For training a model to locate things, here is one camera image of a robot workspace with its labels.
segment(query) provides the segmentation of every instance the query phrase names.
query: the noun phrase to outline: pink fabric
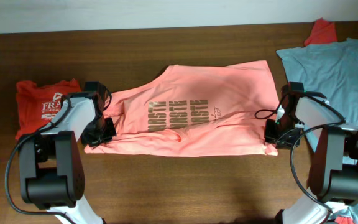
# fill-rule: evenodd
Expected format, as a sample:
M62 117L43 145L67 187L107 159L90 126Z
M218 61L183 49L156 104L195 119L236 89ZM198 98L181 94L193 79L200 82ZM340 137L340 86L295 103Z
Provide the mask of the pink fabric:
M339 224L354 224L351 217L336 217L335 222Z
M309 44L329 44L337 41L335 23L320 18L314 22L311 34L303 44L306 47Z
M264 143L265 120L277 93L266 61L228 67L173 65L154 81L112 94L105 117L117 136L87 153L158 156L277 155Z

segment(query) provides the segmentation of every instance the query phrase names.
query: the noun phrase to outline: red fabric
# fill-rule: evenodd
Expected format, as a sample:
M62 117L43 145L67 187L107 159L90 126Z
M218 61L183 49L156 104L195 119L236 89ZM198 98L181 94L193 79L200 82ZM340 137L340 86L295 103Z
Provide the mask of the red fabric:
M323 18L314 22L310 36L305 40L305 47L309 44L329 44L337 42L335 23L325 21Z
M351 217L336 217L335 222L339 224L354 224Z
M33 133L51 121L60 110L62 95L81 91L80 84L75 79L42 87L37 87L33 81L24 80L16 83L16 88L20 125L16 139L23 134Z

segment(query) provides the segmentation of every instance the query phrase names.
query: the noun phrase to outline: folded pink shirt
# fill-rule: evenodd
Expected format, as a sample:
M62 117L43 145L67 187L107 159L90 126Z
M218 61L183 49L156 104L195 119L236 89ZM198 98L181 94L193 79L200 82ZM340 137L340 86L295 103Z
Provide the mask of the folded pink shirt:
M112 94L104 111L117 136L87 153L157 156L277 155L264 143L265 120L277 93L266 61L228 67L173 65L152 82Z

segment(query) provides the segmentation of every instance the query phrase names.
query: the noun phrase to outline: white backdrop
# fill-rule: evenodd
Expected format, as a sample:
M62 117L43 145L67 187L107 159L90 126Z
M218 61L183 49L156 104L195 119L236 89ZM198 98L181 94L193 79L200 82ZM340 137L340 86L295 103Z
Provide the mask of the white backdrop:
M358 0L0 0L0 33L358 20Z

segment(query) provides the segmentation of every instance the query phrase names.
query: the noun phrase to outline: wooden table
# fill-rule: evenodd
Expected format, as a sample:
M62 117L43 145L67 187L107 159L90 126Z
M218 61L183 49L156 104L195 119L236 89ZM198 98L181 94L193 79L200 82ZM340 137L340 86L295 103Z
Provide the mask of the wooden table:
M18 130L15 84L39 85L75 78L98 80L113 91L141 86L167 65L225 66L267 60L276 88L286 84L275 51L302 47L311 23L179 29L96 30L0 34L0 223L58 223L55 217L16 213L4 193L4 171ZM358 38L358 22L336 24L340 41ZM269 222L301 195L290 172L289 152L273 156L176 158L85 154L85 195L108 223ZM296 168L305 184L310 154L302 140ZM12 165L14 201L19 193Z

